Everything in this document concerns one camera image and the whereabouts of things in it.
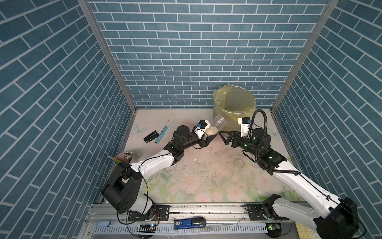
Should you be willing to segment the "clear rice jar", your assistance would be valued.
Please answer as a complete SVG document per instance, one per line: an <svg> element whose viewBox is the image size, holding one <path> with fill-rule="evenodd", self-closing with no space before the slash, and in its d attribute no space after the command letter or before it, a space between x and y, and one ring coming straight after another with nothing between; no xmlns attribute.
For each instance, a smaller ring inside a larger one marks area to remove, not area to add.
<svg viewBox="0 0 382 239"><path fill-rule="evenodd" d="M210 126L204 130L206 135L212 136L219 133L219 131L227 124L227 120L221 116L217 115L213 118L213 120L210 122Z"/></svg>

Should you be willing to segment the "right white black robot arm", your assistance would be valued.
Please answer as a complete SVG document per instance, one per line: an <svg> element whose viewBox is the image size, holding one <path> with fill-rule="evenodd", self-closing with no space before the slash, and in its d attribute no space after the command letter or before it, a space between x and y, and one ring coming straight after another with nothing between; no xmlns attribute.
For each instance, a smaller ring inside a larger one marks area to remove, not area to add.
<svg viewBox="0 0 382 239"><path fill-rule="evenodd" d="M252 136L242 136L239 131L221 131L226 145L239 147L251 160L271 176L281 180L309 207L272 194L262 206L263 216L269 220L285 217L314 229L323 239L352 239L359 230L357 205L350 198L341 199L316 184L298 171L291 162L271 149L271 137L262 129L253 130Z"/></svg>

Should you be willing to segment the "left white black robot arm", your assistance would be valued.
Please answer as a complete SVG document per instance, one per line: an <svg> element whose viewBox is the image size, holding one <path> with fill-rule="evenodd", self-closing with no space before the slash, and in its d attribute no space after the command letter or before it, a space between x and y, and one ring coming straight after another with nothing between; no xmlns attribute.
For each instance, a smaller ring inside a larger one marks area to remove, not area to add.
<svg viewBox="0 0 382 239"><path fill-rule="evenodd" d="M101 194L119 214L137 212L146 218L155 214L156 203L149 193L141 194L141 186L163 169L178 163L186 149L199 145L207 147L216 134L208 135L206 129L193 127L193 130L181 125L173 133L172 140L157 154L134 163L119 163L107 179Z"/></svg>

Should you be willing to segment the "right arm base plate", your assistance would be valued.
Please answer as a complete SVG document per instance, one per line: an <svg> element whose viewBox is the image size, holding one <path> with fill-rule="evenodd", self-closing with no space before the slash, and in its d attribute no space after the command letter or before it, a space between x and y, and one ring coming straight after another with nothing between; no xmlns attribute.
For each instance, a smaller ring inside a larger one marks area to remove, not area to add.
<svg viewBox="0 0 382 239"><path fill-rule="evenodd" d="M289 218L276 215L273 210L268 210L267 207L264 209L262 204L245 204L244 209L247 211L250 221L267 220L281 222L289 220Z"/></svg>

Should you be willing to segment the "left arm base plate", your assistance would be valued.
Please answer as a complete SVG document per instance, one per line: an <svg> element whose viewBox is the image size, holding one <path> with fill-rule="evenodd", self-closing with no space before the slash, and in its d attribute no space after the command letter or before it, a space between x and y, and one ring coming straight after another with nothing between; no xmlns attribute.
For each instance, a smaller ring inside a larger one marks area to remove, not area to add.
<svg viewBox="0 0 382 239"><path fill-rule="evenodd" d="M155 208L152 206L146 214L140 214L139 212L132 211L128 215L129 222L154 222L154 220L162 222L168 221L170 214L169 205L156 205Z"/></svg>

